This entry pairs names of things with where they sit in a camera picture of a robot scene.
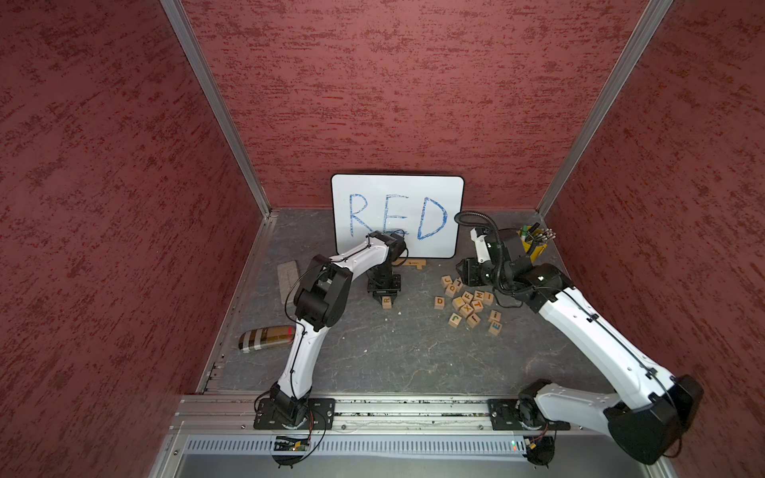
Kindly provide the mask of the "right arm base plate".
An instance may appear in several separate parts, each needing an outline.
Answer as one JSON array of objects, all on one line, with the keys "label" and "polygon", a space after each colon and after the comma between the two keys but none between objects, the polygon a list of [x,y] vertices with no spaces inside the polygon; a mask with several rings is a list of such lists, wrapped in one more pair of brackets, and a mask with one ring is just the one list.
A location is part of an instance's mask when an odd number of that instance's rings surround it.
[{"label": "right arm base plate", "polygon": [[544,431],[569,431],[571,424],[545,418],[533,400],[492,398],[487,401],[488,415],[495,431],[522,431],[540,434]]}]

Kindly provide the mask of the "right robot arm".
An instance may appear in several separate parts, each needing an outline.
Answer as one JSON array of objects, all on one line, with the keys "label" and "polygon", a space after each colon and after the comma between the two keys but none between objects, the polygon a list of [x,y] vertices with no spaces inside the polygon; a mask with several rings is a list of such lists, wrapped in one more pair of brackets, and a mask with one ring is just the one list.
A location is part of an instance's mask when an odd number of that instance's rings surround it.
[{"label": "right robot arm", "polygon": [[677,376],[632,344],[600,314],[571,279],[552,264],[532,260],[534,228],[517,235],[523,253],[513,256],[510,240],[487,225],[473,225],[475,255],[456,269],[469,286],[489,286],[507,295],[562,332],[610,384],[596,394],[536,380],[516,402],[520,424],[549,442],[555,422],[579,425],[612,438],[629,457],[651,465],[681,447],[704,396],[689,374]]}]

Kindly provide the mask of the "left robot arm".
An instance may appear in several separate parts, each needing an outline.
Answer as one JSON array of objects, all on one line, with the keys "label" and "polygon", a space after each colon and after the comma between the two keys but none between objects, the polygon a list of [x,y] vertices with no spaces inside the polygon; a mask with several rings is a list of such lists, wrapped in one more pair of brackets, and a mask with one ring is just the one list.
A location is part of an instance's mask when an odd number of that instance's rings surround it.
[{"label": "left robot arm", "polygon": [[374,231],[345,253],[311,260],[293,300],[296,338],[279,380],[269,390],[276,416],[286,426],[297,428],[309,415],[316,362],[330,328],[346,310],[354,281],[366,276],[372,297],[384,307],[394,304],[402,290],[394,262],[406,250],[401,230]]}]

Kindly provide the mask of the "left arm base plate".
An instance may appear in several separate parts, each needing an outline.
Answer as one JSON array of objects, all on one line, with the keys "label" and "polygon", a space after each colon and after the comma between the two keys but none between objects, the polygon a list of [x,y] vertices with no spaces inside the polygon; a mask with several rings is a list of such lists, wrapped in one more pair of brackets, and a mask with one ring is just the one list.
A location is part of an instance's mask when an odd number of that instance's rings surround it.
[{"label": "left arm base plate", "polygon": [[273,398],[260,400],[253,420],[256,430],[329,430],[336,408],[334,398],[308,398],[293,404],[279,404]]}]

